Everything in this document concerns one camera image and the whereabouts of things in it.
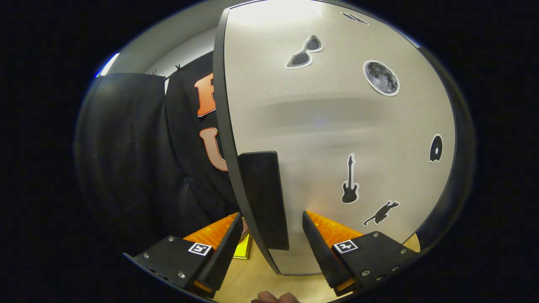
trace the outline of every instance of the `black fabric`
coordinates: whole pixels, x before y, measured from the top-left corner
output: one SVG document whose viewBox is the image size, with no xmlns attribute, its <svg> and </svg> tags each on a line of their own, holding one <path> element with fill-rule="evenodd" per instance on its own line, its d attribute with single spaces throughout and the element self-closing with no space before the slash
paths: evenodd
<svg viewBox="0 0 539 303">
<path fill-rule="evenodd" d="M 197 115 L 200 105 L 195 83 L 211 74 L 212 68 L 213 52 L 183 66 L 180 72 L 170 75 L 165 99 L 171 143 L 179 165 L 189 176 L 179 196 L 183 201 L 182 216 L 187 216 L 184 221 L 186 231 L 193 229 L 196 231 L 205 227 L 208 222 L 217 221 L 239 211 L 228 173 L 218 170 L 211 164 L 204 141 L 199 135 L 205 128 L 215 127 L 219 130 L 215 111 L 203 117 Z M 217 146 L 221 151 L 219 134 Z M 200 216 L 204 212 L 208 221 L 189 219 L 193 209 L 192 203 L 200 205 L 201 208 L 196 211 Z"/>
<path fill-rule="evenodd" d="M 196 62 L 185 67 L 194 69 Z M 190 110 L 197 77 L 172 75 L 166 98 L 162 77 L 98 77 L 82 104 L 74 140 L 79 185 L 100 226 L 130 254 L 238 211 L 227 173 L 211 165 L 198 136 L 216 119 Z M 189 86 L 195 99 L 184 91 Z"/>
<path fill-rule="evenodd" d="M 79 113 L 74 156 L 80 189 L 98 223 L 135 253 L 162 238 L 155 201 L 155 146 L 163 79 L 112 74 L 92 85 Z"/>
</svg>

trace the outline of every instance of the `electric guitar sticker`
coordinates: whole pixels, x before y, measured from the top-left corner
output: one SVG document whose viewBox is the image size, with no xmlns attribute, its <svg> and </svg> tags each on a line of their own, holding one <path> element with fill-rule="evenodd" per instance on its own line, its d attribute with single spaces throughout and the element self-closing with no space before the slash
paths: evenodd
<svg viewBox="0 0 539 303">
<path fill-rule="evenodd" d="M 359 183 L 354 183 L 354 164 L 356 160 L 354 159 L 354 153 L 351 153 L 348 156 L 348 180 L 342 183 L 343 195 L 341 202 L 344 204 L 352 204 L 359 199 Z"/>
</svg>

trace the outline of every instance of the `yellow object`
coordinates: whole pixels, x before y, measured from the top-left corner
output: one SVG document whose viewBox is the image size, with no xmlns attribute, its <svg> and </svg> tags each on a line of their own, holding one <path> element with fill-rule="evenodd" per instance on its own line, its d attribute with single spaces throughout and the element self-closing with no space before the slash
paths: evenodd
<svg viewBox="0 0 539 303">
<path fill-rule="evenodd" d="M 249 258 L 249 248 L 251 247 L 251 241 L 251 234 L 248 233 L 247 236 L 245 236 L 245 239 L 243 239 L 243 241 L 241 241 L 236 247 L 233 258 L 247 260 Z"/>
</svg>

